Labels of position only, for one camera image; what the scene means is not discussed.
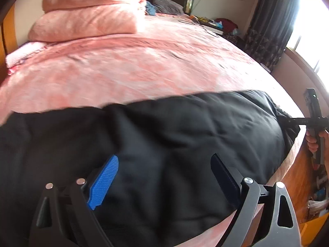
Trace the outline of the dark red cloth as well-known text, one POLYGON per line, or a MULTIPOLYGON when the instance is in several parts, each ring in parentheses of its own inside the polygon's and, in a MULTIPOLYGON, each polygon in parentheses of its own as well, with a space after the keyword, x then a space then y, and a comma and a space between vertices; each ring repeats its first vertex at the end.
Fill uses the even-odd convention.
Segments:
POLYGON ((222 29, 223 29, 224 33, 233 32, 233 30, 235 30, 236 28, 238 28, 238 25, 235 24, 233 21, 231 21, 229 19, 218 18, 218 19, 215 19, 215 22, 222 23, 222 26, 223 26, 222 29))

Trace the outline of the folded pink quilt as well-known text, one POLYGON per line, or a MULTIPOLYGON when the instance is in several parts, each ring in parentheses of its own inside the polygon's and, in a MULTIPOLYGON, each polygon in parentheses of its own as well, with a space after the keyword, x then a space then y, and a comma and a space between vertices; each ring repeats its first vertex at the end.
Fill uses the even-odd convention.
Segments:
POLYGON ((42 0, 44 14, 29 41, 63 42, 113 34, 136 34, 147 0, 42 0))

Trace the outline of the blue cloth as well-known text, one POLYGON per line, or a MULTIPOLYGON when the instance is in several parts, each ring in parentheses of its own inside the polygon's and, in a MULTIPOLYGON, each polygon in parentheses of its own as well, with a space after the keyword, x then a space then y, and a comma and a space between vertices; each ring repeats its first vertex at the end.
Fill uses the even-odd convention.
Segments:
POLYGON ((152 5, 149 1, 146 3, 146 14, 149 16, 155 16, 156 15, 156 7, 152 5))

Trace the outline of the cluttered white nightstand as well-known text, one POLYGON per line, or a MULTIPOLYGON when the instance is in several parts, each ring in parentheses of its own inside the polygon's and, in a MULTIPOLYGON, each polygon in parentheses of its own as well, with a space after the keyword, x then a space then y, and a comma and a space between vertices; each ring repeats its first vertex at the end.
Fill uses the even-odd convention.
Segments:
POLYGON ((197 18, 196 16, 190 16, 190 19, 200 25, 201 27, 203 27, 207 32, 210 32, 211 34, 216 34, 219 36, 222 36, 224 34, 223 30, 219 27, 217 27, 215 24, 211 24, 209 22, 202 22, 199 18, 197 18))

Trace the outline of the white pink striped cloth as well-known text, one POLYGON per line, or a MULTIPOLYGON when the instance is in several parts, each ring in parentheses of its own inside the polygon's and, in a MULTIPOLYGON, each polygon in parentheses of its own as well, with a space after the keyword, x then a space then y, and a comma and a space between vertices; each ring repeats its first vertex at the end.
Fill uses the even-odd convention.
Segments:
POLYGON ((48 43, 45 42, 28 42, 19 47, 17 50, 6 56, 7 68, 12 68, 19 64, 22 60, 27 59, 33 53, 44 49, 48 43))

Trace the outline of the black pants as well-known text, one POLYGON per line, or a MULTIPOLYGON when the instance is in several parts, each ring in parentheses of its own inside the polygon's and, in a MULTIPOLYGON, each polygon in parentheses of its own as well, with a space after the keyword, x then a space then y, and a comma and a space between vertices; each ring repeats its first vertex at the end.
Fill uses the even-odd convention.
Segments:
POLYGON ((44 186, 119 170, 95 215, 115 246, 175 246, 228 217, 210 168, 265 184, 300 131, 262 91, 201 93, 103 108, 13 113, 1 126, 1 246, 27 246, 44 186))

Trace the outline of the pink bed cover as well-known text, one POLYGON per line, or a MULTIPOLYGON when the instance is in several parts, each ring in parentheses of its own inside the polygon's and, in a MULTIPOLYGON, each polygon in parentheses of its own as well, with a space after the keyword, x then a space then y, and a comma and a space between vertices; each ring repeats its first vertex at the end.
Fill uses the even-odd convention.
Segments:
POLYGON ((138 34, 62 42, 31 55, 1 86, 1 122, 12 112, 248 89, 302 115, 280 83, 232 43, 177 17, 146 17, 138 34))

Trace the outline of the window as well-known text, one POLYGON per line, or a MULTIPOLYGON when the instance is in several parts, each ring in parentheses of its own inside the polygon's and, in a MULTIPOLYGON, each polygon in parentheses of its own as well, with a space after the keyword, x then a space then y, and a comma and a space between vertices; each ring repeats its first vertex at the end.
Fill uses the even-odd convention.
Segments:
POLYGON ((299 0, 287 46, 304 59, 328 89, 328 8, 322 0, 299 0))

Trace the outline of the dark patterned curtain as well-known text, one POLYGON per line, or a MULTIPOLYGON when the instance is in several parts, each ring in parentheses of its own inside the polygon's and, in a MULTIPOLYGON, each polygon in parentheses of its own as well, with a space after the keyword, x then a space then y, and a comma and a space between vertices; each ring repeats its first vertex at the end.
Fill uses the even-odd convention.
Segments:
POLYGON ((244 52, 273 71, 292 35, 299 0, 258 0, 244 52))

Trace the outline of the grey pillow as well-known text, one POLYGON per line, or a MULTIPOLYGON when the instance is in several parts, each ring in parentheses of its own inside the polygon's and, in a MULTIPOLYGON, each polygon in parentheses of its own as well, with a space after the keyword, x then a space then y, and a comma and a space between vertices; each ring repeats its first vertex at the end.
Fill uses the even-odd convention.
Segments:
POLYGON ((183 15, 183 6, 172 0, 153 0, 152 5, 154 5, 157 13, 163 13, 166 15, 183 15))

